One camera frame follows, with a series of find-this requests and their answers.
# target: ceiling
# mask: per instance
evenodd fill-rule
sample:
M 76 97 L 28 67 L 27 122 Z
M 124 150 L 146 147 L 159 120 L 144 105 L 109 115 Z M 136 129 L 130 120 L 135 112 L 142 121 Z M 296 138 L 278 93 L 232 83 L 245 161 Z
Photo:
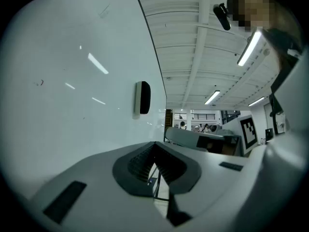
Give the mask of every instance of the ceiling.
M 267 97 L 278 74 L 263 37 L 244 66 L 237 64 L 251 33 L 225 31 L 212 8 L 226 0 L 140 0 L 154 40 L 167 108 L 245 110 Z M 264 50 L 270 54 L 265 57 Z M 210 105 L 215 90 L 221 93 Z

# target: fluorescent light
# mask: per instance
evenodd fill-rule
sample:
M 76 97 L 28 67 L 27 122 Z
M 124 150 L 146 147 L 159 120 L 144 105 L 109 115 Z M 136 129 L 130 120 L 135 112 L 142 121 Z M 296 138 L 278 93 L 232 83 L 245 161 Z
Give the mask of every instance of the fluorescent light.
M 99 102 L 99 103 L 101 103 L 101 104 L 106 105 L 104 102 L 101 102 L 101 101 L 97 100 L 96 98 L 93 98 L 93 97 L 92 97 L 92 99 L 95 100 L 96 102 Z
M 212 94 L 212 96 L 205 102 L 205 105 L 208 105 L 209 103 L 211 103 L 211 101 L 212 101 L 214 98 L 216 98 L 216 96 L 217 96 L 218 94 L 220 94 L 220 90 L 216 90 L 216 91 Z
M 260 101 L 262 101 L 264 99 L 265 99 L 265 97 L 262 97 L 262 98 L 258 99 L 257 101 L 251 103 L 249 106 L 253 106 L 253 105 L 257 104 L 258 102 L 260 102 Z
M 259 31 L 256 31 L 254 33 L 254 36 L 251 38 L 251 40 L 249 42 L 249 46 L 246 47 L 246 49 L 245 49 L 245 53 L 241 55 L 240 59 L 237 62 L 237 64 L 239 66 L 243 66 L 245 64 L 245 62 L 248 60 L 248 58 L 250 57 L 252 51 L 254 50 L 257 42 L 259 41 L 261 35 L 262 34 Z
M 70 85 L 70 84 L 68 84 L 68 83 L 66 83 L 66 86 L 68 86 L 68 87 L 70 87 L 70 88 L 72 88 L 72 89 L 75 89 L 72 85 Z
M 94 56 L 92 56 L 91 53 L 88 54 L 88 59 L 104 74 L 108 74 L 108 71 L 95 59 Z

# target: black slot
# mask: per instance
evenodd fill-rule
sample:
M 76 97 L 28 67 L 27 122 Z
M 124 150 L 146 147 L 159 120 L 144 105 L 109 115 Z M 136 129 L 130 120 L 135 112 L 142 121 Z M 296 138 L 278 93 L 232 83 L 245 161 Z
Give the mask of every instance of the black slot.
M 127 193 L 153 197 L 153 190 L 147 183 L 154 163 L 172 194 L 189 192 L 202 173 L 201 167 L 193 159 L 170 149 L 167 145 L 150 142 L 118 158 L 112 168 L 112 174 Z
M 43 213 L 54 222 L 61 223 L 86 186 L 85 183 L 73 181 Z
M 232 164 L 232 163 L 228 163 L 228 162 L 221 162 L 219 164 L 219 166 L 221 167 L 225 167 L 225 168 L 228 168 L 228 169 L 232 169 L 232 170 L 236 170 L 236 171 L 241 171 L 243 166 L 240 166 L 240 165 L 237 165 L 237 164 Z

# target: person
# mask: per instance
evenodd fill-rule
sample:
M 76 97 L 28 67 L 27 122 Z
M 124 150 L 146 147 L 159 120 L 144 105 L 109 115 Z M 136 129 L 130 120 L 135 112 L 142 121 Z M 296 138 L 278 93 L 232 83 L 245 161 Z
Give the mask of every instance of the person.
M 180 129 L 186 130 L 187 128 L 185 127 L 185 123 L 182 121 L 180 123 Z
M 208 133 L 208 129 L 207 129 L 207 127 L 208 127 L 208 124 L 205 124 L 204 125 L 204 128 L 203 128 L 203 133 Z

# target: gray surface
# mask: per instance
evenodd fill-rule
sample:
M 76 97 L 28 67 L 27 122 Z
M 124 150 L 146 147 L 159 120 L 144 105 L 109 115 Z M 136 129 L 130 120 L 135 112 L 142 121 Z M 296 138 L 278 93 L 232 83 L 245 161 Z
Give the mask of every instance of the gray surface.
M 64 218 L 63 227 L 76 232 L 171 230 L 172 225 L 161 216 L 152 198 L 127 194 L 112 175 L 112 166 L 120 156 L 145 144 L 83 159 L 44 185 L 32 199 L 32 204 L 43 210 L 69 183 L 77 180 L 86 183 L 87 187 Z
M 199 137 L 209 137 L 217 140 L 224 140 L 223 136 L 210 133 L 200 133 L 189 130 L 181 130 L 175 127 L 168 127 L 165 137 L 178 145 L 199 151 L 207 151 L 207 149 L 197 147 Z
M 177 227 L 175 231 L 233 231 L 233 223 L 237 217 L 237 214 L 245 203 L 255 183 L 265 147 L 265 145 L 258 146 L 252 151 L 250 157 L 247 159 L 247 163 L 241 172 L 239 172 L 239 177 L 237 179 L 235 178 L 234 183 L 231 183 L 228 190 L 218 196 L 217 200 L 215 200 L 214 203 L 208 207 L 208 209 L 203 210 L 203 212 L 201 212 L 194 219 L 191 219 L 182 226 Z M 195 197 L 195 199 L 199 199 L 201 202 L 204 197 L 206 196 Z
M 284 208 L 308 169 L 308 146 L 308 132 L 277 136 L 267 145 L 263 168 L 236 220 L 238 232 L 261 231 Z
M 248 158 L 200 152 L 169 143 L 164 144 L 195 160 L 202 168 L 201 178 L 193 189 L 189 193 L 175 195 L 179 209 L 193 217 L 207 210 L 225 192 L 229 192 L 230 187 L 240 178 L 241 172 L 221 167 L 219 164 L 226 161 L 245 166 L 248 161 Z M 257 169 L 252 172 L 253 177 L 256 174 Z

